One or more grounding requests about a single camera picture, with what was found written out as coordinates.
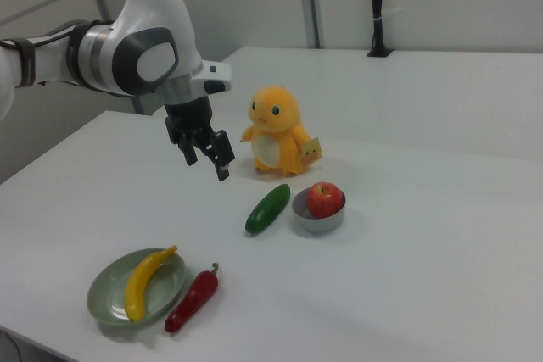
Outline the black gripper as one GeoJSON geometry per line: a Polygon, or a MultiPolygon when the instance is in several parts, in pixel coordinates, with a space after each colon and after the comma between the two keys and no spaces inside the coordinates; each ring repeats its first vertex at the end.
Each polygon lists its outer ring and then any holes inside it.
{"type": "Polygon", "coordinates": [[[219,181],[229,176],[229,164],[235,159],[228,135],[213,131],[212,108],[208,97],[180,104],[166,104],[166,129],[172,144],[182,152],[188,166],[198,161],[194,147],[202,148],[212,162],[219,181]]]}

